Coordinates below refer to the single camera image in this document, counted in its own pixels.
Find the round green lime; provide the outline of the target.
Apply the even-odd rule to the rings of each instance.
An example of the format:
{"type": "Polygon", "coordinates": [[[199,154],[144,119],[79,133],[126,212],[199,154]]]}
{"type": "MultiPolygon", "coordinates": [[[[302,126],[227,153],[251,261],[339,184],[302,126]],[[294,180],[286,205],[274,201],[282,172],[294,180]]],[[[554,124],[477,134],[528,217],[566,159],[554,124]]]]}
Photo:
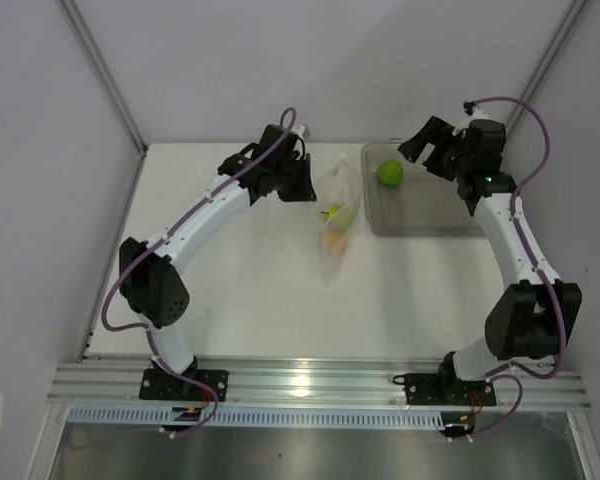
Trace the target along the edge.
{"type": "Polygon", "coordinates": [[[392,159],[382,162],[377,169],[378,181],[390,188],[397,188],[404,179],[404,169],[400,161],[392,159]]]}

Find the clear zip top bag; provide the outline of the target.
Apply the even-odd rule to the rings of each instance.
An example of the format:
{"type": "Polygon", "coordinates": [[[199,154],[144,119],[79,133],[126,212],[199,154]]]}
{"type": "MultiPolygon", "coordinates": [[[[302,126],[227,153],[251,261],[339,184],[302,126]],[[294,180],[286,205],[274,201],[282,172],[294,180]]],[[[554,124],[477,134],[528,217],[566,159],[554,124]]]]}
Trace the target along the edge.
{"type": "Polygon", "coordinates": [[[315,232],[322,282],[332,284],[340,273],[351,243],[363,194],[358,170],[341,153],[338,161],[314,182],[315,232]]]}

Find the green pear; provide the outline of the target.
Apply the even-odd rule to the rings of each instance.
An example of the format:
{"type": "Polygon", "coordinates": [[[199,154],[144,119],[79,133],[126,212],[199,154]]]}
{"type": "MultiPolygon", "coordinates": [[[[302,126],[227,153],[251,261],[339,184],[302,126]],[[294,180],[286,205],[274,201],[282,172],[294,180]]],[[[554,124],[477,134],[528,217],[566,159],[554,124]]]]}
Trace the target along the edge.
{"type": "Polygon", "coordinates": [[[356,220],[356,215],[341,205],[322,211],[321,217],[329,229],[343,232],[348,231],[356,220]]]}

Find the orange fruit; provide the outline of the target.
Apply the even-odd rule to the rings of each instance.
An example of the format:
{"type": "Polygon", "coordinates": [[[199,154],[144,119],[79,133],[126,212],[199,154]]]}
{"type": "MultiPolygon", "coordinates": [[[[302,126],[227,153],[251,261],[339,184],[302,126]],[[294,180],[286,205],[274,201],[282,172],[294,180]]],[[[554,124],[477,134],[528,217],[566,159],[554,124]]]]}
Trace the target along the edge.
{"type": "Polygon", "coordinates": [[[326,235],[327,249],[334,254],[343,254],[348,246],[347,235],[341,231],[331,231],[326,235]]]}

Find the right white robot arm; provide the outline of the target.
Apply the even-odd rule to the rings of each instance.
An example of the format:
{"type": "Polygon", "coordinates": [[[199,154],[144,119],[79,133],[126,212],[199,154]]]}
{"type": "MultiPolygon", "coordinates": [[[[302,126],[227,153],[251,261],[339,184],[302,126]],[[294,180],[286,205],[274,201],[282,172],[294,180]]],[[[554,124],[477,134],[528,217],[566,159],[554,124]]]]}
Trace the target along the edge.
{"type": "Polygon", "coordinates": [[[550,265],[524,213],[521,187],[501,168],[505,126],[485,115],[455,127],[432,116],[398,150],[409,162],[457,186],[469,215],[486,235],[504,291],[485,320],[484,334],[448,355],[451,370],[436,380],[438,395],[459,403],[472,380],[491,379],[518,368],[542,379],[562,368],[568,339],[582,304],[582,292],[550,265]]]}

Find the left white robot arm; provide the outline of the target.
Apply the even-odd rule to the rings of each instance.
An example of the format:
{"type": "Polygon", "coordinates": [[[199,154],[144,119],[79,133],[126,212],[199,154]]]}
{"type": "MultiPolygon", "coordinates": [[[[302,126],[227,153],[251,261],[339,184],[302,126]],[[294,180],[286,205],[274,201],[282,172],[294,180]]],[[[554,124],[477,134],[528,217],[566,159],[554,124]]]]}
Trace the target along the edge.
{"type": "Polygon", "coordinates": [[[181,218],[146,240],[119,248],[119,292],[147,332],[154,359],[165,370],[162,388],[177,400],[196,390],[195,355],[180,329],[190,304],[183,274],[194,256],[233,217],[271,193],[283,202],[314,202],[307,126],[268,125],[260,140],[227,157],[204,197],[181,218]]]}

